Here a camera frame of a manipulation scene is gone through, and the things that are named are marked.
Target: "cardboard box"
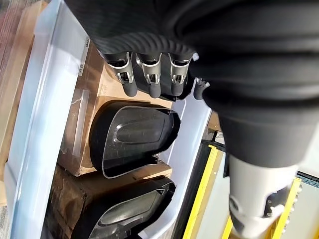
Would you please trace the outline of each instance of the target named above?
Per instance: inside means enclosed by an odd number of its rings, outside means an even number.
[[[210,116],[210,119],[209,119],[207,127],[209,129],[221,132],[221,127],[220,127],[220,124],[219,124],[219,118],[218,118],[218,114],[216,112],[212,112],[211,113],[211,116]]]
[[[77,178],[57,165],[45,223],[54,238],[70,239],[81,213],[94,199],[146,179],[170,177],[171,172],[167,164],[159,162],[113,179],[106,179],[100,172]]]
[[[135,97],[126,96],[122,84],[115,78],[92,42],[87,47],[85,64],[80,69],[75,94],[85,98],[77,99],[75,95],[73,97],[58,158],[58,164],[75,176],[95,171],[90,159],[89,132],[96,112],[104,103],[142,101],[171,108],[170,101],[153,99],[140,91]]]
[[[8,160],[15,119],[29,63],[37,17],[44,1],[27,7],[21,16],[0,87],[0,205],[5,204],[4,165]]]

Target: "black plastic part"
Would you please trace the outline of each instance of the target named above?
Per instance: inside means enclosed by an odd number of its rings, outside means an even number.
[[[106,103],[90,130],[92,164],[108,178],[156,164],[153,155],[170,147],[179,127],[179,116],[171,109],[147,103]]]
[[[136,85],[135,80],[133,80],[132,83],[122,84],[122,86],[125,94],[129,97],[134,97],[138,93],[138,87]]]
[[[202,100],[203,99],[203,92],[207,88],[205,84],[198,84],[197,82],[195,83],[195,88],[194,88],[194,98],[197,100]]]
[[[227,151],[238,159],[273,168],[299,164],[304,158],[318,119],[317,99],[251,99],[212,87],[203,96],[218,112]]]
[[[152,98],[160,97],[160,82],[158,84],[154,82],[149,84],[149,94]]]
[[[183,92],[183,84],[180,83],[171,83],[170,87],[171,93],[173,96],[180,96],[181,93]]]
[[[114,62],[123,61],[126,63],[127,52],[120,52],[117,54],[103,54],[103,58],[109,63],[112,64]]]
[[[265,210],[264,210],[264,218],[269,218],[272,215],[272,207],[276,207],[278,205],[286,205],[286,201],[288,199],[288,195],[290,192],[290,188],[284,187],[277,192],[272,193],[266,199]]]
[[[141,54],[141,53],[137,53],[137,54],[138,54],[140,60],[146,64],[148,64],[148,63],[155,64],[160,59],[160,52],[148,53],[147,55]]]
[[[75,225],[71,239],[88,239],[94,227],[98,224],[102,226],[102,216],[107,214],[111,208],[116,205],[137,199],[140,197],[139,203],[143,203],[143,195],[157,191],[160,193],[161,202],[154,213],[148,219],[144,218],[144,214],[140,214],[140,218],[136,223],[129,222],[128,225],[124,221],[119,221],[117,226],[118,239],[138,239],[138,233],[147,226],[155,222],[169,205],[171,198],[175,192],[175,185],[166,177],[158,177],[149,181],[134,184],[127,188],[122,188],[114,193],[108,193],[89,204],[82,213],[79,221]],[[102,238],[113,238],[112,235],[103,235]]]
[[[161,18],[151,0],[67,0],[66,4],[103,54],[134,51],[183,55],[194,52],[165,36],[161,31]]]

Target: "cardboard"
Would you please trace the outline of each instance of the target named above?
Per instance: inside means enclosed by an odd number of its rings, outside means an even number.
[[[115,78],[111,68],[105,63],[92,42],[88,46],[82,75],[78,77],[76,83],[76,90],[79,89],[89,92],[85,119],[83,119],[84,127],[81,136],[80,156],[73,155],[72,150],[63,150],[60,151],[58,158],[58,164],[75,176],[95,171],[90,159],[89,132],[96,112],[104,103],[123,100],[139,101],[161,105],[166,108],[171,108],[172,104],[170,101],[153,99],[148,94],[140,91],[135,97],[128,97],[124,93],[122,84]],[[68,121],[70,121],[70,117],[79,114],[77,112],[78,108],[76,105],[71,105]],[[74,140],[74,136],[70,137],[71,131],[67,125],[63,140],[66,145],[71,145]]]
[[[219,124],[219,118],[218,118],[218,114],[216,112],[212,112],[211,113],[211,116],[210,116],[210,119],[209,119],[207,127],[209,129],[221,132],[221,127],[220,127],[220,124]]]
[[[57,165],[45,223],[54,238],[70,239],[82,212],[94,199],[146,179],[170,177],[171,172],[167,164],[159,162],[117,178],[106,179],[100,172],[74,177]]]

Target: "brown cardboard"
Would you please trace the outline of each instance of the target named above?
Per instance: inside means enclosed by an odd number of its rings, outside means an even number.
[[[158,176],[170,177],[172,169],[163,162],[148,165],[126,175],[106,179],[94,172],[74,177],[57,165],[45,223],[56,239],[70,239],[83,210],[106,193]]]
[[[123,91],[122,84],[115,78],[114,73],[105,64],[104,59],[92,42],[89,45],[83,73],[82,76],[78,77],[76,88],[90,92],[81,141],[81,156],[75,157],[70,151],[64,153],[60,151],[58,158],[58,164],[75,176],[95,171],[90,159],[89,132],[96,112],[104,103],[121,100],[142,101],[171,108],[171,102],[153,99],[148,94],[140,91],[135,97],[128,97]]]
[[[0,86],[0,184],[8,160],[15,119],[33,45],[36,19],[47,5],[38,1],[23,10]],[[4,186],[0,186],[0,205],[5,205]]]
[[[220,124],[219,124],[219,118],[218,118],[218,114],[216,112],[211,113],[211,116],[210,116],[210,119],[209,119],[207,127],[209,129],[221,132],[221,128],[220,128]]]

